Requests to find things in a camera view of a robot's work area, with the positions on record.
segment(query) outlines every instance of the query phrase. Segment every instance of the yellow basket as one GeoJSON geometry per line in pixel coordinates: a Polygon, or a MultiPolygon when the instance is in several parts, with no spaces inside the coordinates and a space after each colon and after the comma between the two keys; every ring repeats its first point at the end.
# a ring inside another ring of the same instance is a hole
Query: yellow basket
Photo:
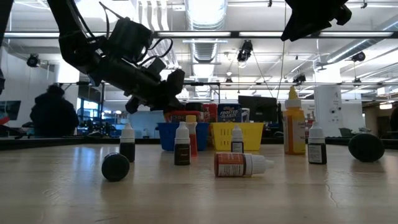
{"type": "Polygon", "coordinates": [[[212,123],[211,135],[213,136],[213,144],[216,150],[231,150],[232,129],[234,129],[235,124],[242,129],[244,150],[260,150],[264,123],[212,123]]]}

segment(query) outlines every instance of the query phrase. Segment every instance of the wooden table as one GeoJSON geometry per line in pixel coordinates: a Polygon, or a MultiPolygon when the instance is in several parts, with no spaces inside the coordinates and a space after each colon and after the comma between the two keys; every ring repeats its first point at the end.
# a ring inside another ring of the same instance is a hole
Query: wooden table
{"type": "Polygon", "coordinates": [[[115,145],[0,152],[0,223],[397,223],[398,151],[361,163],[328,146],[328,164],[284,156],[263,175],[216,179],[213,152],[174,166],[160,146],[138,145],[122,181],[101,174],[115,145]]]}

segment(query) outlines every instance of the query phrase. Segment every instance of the white pillar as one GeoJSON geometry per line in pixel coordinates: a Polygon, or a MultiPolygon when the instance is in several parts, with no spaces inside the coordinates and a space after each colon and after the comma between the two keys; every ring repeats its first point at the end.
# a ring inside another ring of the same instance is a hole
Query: white pillar
{"type": "MultiPolygon", "coordinates": [[[[341,82],[340,68],[329,65],[326,70],[314,73],[315,82],[339,83],[341,82]]],[[[315,119],[323,129],[325,137],[341,137],[339,128],[343,128],[343,114],[341,112],[341,87],[316,86],[315,119]]]]}
{"type": "MultiPolygon", "coordinates": [[[[57,83],[76,83],[79,81],[80,72],[73,66],[66,63],[64,60],[56,65],[54,68],[55,82],[57,83]]],[[[71,85],[65,91],[65,99],[68,100],[73,107],[76,109],[77,98],[78,98],[79,87],[76,85],[71,85]]]]}

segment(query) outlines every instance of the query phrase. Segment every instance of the black jacket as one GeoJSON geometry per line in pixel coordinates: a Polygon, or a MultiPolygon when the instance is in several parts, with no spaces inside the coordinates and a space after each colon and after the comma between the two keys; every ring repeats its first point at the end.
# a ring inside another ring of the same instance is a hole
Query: black jacket
{"type": "Polygon", "coordinates": [[[72,135],[79,125],[73,105],[60,95],[44,93],[35,99],[30,118],[36,136],[61,137],[72,135]]]}

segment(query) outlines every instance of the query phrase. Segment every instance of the plastic basket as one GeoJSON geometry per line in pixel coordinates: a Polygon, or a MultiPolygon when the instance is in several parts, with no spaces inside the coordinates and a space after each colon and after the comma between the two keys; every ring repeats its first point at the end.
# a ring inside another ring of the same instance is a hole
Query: plastic basket
{"type": "Polygon", "coordinates": [[[212,123],[211,133],[216,150],[231,150],[232,129],[234,129],[235,124],[242,129],[244,150],[260,150],[264,123],[212,123]]]}
{"type": "MultiPolygon", "coordinates": [[[[174,151],[175,130],[179,125],[179,123],[158,123],[160,143],[163,150],[174,151]]],[[[209,123],[198,123],[197,125],[198,151],[206,149],[209,125],[209,123]]]]}

